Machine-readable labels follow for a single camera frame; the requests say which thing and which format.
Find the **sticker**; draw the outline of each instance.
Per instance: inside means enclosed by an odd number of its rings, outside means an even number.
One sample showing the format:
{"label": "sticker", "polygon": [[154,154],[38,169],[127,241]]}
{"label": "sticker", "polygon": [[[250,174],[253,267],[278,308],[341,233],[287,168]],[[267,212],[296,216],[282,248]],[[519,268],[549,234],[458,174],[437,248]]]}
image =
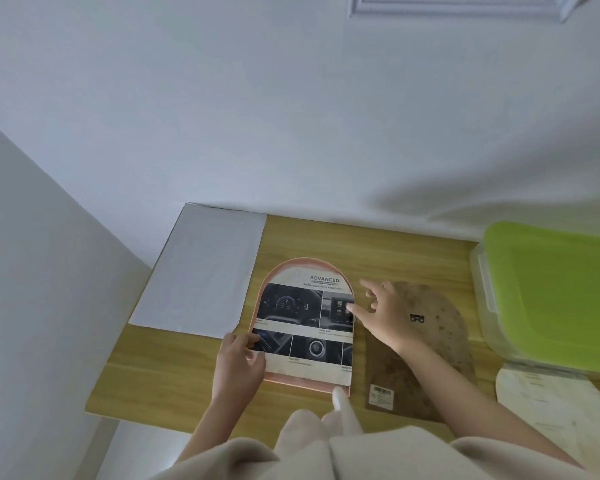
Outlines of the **sticker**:
{"label": "sticker", "polygon": [[393,411],[393,391],[371,384],[371,387],[369,387],[369,404]]}

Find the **cork board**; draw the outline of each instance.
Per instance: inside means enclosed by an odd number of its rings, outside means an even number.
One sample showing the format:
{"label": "cork board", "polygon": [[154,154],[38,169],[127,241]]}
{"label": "cork board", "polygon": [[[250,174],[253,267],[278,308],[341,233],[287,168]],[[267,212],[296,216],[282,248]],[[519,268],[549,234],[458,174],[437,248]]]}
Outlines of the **cork board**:
{"label": "cork board", "polygon": [[[442,293],[428,286],[407,282],[397,282],[394,286],[407,304],[406,319],[411,321],[423,340],[456,371],[475,384],[467,329],[456,307]],[[367,409],[442,421],[407,364],[370,333],[367,334],[365,378]],[[392,392],[391,401],[382,401],[383,407],[369,404],[371,385]]]}

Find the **person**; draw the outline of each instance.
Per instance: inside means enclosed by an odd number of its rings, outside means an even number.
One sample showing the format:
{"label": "person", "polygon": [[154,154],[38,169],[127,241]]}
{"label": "person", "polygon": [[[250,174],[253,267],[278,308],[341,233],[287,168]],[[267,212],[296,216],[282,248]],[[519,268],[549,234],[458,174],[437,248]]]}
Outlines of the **person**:
{"label": "person", "polygon": [[389,282],[361,280],[372,311],[348,308],[408,364],[458,438],[446,444],[421,428],[365,435],[340,388],[335,410],[319,419],[296,411],[273,450],[248,439],[228,440],[264,378],[259,336],[228,333],[220,345],[212,399],[172,468],[154,480],[184,479],[583,479],[577,462],[501,404],[482,395],[420,339]]}

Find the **brochure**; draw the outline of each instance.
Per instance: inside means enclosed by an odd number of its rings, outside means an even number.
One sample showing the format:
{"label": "brochure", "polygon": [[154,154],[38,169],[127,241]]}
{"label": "brochure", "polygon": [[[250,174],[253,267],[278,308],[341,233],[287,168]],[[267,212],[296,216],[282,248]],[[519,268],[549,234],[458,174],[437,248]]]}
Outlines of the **brochure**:
{"label": "brochure", "polygon": [[313,258],[277,266],[264,280],[251,320],[253,350],[267,357],[265,379],[349,393],[353,352],[351,285],[336,267]]}

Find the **air vent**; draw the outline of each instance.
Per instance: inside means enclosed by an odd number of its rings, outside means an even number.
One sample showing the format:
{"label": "air vent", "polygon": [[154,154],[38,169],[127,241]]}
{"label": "air vent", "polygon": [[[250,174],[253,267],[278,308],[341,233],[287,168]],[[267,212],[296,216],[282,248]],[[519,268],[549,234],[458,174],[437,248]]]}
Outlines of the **air vent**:
{"label": "air vent", "polygon": [[350,16],[480,16],[564,22],[580,0],[351,0]]}

